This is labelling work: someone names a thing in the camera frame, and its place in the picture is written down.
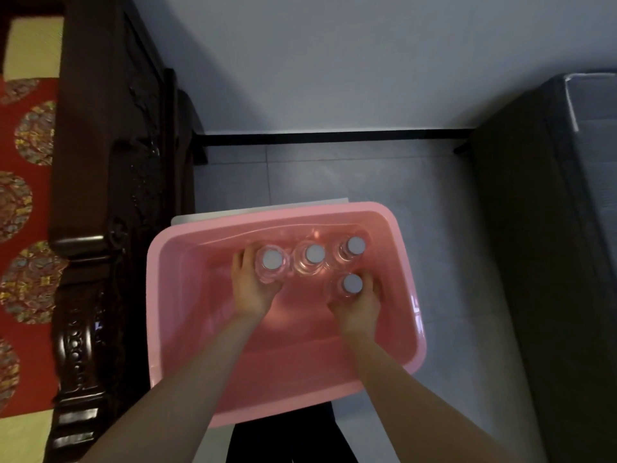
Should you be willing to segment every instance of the dark wood carving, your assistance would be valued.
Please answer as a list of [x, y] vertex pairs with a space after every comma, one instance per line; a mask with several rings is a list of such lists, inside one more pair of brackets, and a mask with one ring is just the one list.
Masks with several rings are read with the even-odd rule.
[[146, 254], [194, 212], [194, 125], [180, 123], [194, 111], [132, 1], [70, 0], [65, 13], [49, 243], [69, 264], [49, 463], [78, 461], [148, 391]]

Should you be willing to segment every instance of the white bottle cap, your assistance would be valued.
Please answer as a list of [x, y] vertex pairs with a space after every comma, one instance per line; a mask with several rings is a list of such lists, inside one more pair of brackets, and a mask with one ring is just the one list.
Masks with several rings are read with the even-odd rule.
[[362, 278], [358, 275], [347, 275], [343, 279], [343, 289], [349, 294], [357, 294], [362, 290]]
[[321, 245], [313, 244], [306, 251], [307, 260], [311, 263], [321, 263], [326, 257], [326, 251]]
[[282, 265], [282, 255], [278, 250], [266, 250], [262, 264], [267, 270], [278, 270]]
[[351, 237], [347, 241], [347, 250], [353, 255], [362, 255], [366, 250], [366, 243], [360, 237]]

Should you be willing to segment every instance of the left hand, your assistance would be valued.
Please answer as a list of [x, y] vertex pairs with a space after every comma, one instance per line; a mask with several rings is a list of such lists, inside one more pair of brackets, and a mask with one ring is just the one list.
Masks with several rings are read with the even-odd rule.
[[263, 319], [274, 296], [282, 289], [282, 281], [263, 284], [255, 272], [255, 252], [258, 245], [251, 244], [234, 253], [231, 262], [231, 284], [236, 311], [243, 315]]

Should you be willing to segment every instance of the plastic bottle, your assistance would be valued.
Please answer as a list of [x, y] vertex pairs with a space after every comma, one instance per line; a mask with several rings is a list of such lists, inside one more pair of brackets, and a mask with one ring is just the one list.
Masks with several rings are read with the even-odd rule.
[[366, 250], [366, 242], [359, 236], [344, 236], [335, 239], [327, 260], [331, 268], [344, 267], [359, 259]]
[[289, 268], [289, 255], [276, 245], [265, 245], [255, 254], [255, 272], [264, 284], [286, 278]]
[[333, 301], [344, 301], [358, 294], [362, 286], [362, 278], [358, 275], [343, 273], [332, 278], [328, 298]]
[[315, 241], [305, 240], [294, 249], [294, 270], [302, 276], [316, 275], [325, 264], [326, 250]]

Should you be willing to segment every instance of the right hand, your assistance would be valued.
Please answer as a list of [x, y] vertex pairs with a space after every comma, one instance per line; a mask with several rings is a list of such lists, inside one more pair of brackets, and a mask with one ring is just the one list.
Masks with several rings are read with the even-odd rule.
[[354, 338], [375, 339], [375, 327], [380, 313], [381, 288], [369, 272], [362, 273], [362, 290], [351, 301], [332, 302], [328, 308], [339, 322], [341, 334], [346, 340]]

